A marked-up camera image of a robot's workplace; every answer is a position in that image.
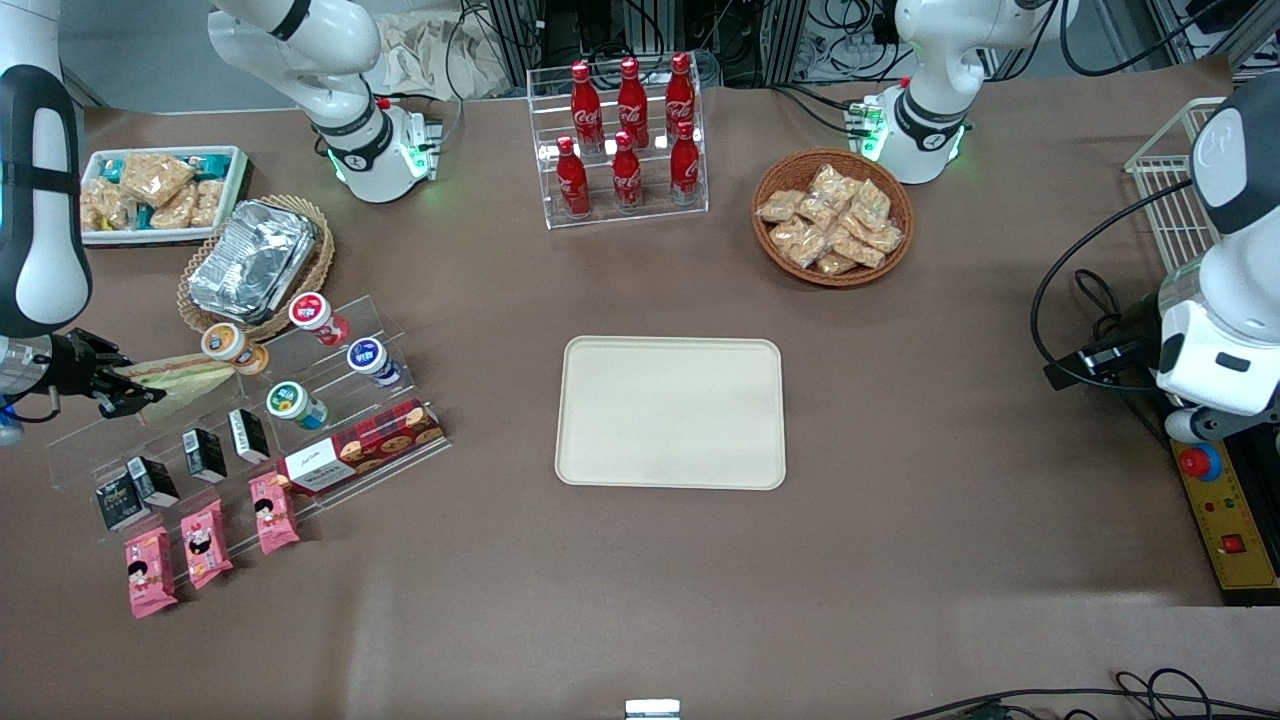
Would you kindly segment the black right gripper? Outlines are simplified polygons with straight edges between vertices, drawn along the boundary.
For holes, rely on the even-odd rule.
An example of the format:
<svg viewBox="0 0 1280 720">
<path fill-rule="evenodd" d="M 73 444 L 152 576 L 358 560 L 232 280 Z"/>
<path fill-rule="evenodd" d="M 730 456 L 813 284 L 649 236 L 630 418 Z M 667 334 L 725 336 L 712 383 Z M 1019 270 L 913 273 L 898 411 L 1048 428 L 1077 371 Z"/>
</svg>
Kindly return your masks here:
<svg viewBox="0 0 1280 720">
<path fill-rule="evenodd" d="M 45 384 L 59 395 L 93 397 L 104 419 L 132 416 L 160 404 L 165 389 L 131 384 L 134 364 L 118 345 L 87 331 L 50 336 L 52 350 Z"/>
</svg>

